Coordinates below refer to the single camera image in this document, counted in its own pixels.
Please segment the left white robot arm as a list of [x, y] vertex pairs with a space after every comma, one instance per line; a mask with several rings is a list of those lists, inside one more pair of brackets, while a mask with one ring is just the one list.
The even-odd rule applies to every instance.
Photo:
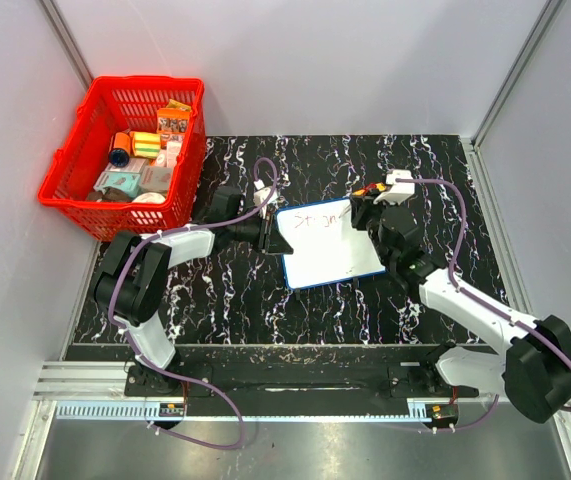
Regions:
[[92, 277], [89, 293], [128, 336], [136, 361], [150, 368], [147, 384], [160, 395], [173, 394], [182, 381], [180, 369], [172, 365], [178, 353], [159, 315], [168, 271], [234, 242], [265, 255], [294, 252], [274, 226], [277, 189], [260, 182], [255, 186], [252, 209], [240, 210], [244, 200], [240, 190], [220, 187], [197, 224], [151, 235], [117, 233]]

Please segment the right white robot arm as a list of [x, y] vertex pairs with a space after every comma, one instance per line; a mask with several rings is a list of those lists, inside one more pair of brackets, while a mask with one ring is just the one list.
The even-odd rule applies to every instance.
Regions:
[[419, 373], [425, 392], [441, 396], [464, 386], [504, 396], [535, 423], [559, 411], [571, 412], [571, 330], [564, 320], [517, 311], [457, 278], [422, 249], [418, 225], [407, 208], [379, 201], [365, 190], [349, 201], [352, 227], [368, 235], [394, 284], [491, 349], [443, 348]]

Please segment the white blue-framed whiteboard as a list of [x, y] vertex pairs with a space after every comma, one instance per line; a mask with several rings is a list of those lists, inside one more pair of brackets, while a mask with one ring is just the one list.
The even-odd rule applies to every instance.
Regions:
[[282, 257], [291, 290], [302, 290], [382, 273], [364, 231], [351, 226], [347, 198], [288, 207], [276, 213], [279, 233], [292, 247]]

